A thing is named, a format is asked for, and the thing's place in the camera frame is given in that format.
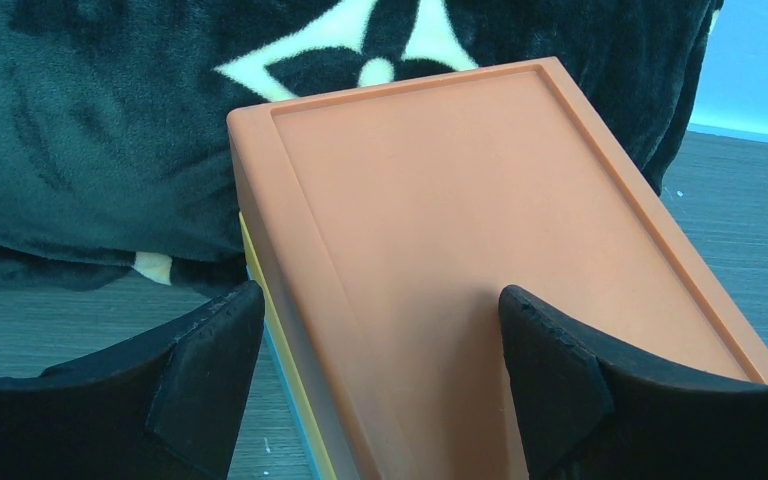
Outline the orange drawer organizer box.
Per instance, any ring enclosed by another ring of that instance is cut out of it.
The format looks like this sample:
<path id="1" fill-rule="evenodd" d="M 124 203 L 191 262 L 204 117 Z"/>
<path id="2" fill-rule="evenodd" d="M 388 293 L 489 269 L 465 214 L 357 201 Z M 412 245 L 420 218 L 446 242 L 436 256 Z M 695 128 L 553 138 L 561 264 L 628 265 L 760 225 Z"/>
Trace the orange drawer organizer box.
<path id="1" fill-rule="evenodd" d="M 498 299 L 669 360 L 768 348 L 559 60 L 231 111 L 240 223 L 320 479 L 527 477 Z"/>

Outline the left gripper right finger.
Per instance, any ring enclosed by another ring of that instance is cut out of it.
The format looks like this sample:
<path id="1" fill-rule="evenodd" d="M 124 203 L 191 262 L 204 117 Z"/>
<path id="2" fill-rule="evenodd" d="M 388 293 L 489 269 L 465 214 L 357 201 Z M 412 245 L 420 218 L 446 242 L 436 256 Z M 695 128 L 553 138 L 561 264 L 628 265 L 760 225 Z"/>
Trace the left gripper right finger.
<path id="1" fill-rule="evenodd" d="M 768 385 L 691 368 L 516 285 L 503 356 L 533 479 L 768 479 Z"/>

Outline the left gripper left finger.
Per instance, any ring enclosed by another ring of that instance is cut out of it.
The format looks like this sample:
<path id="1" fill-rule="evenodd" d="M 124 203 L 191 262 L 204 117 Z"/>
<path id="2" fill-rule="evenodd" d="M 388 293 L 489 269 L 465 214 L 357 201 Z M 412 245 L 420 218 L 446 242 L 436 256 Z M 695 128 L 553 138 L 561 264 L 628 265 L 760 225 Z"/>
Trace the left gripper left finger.
<path id="1" fill-rule="evenodd" d="M 224 479 L 264 332 L 248 281 L 175 320 L 0 378 L 0 479 Z"/>

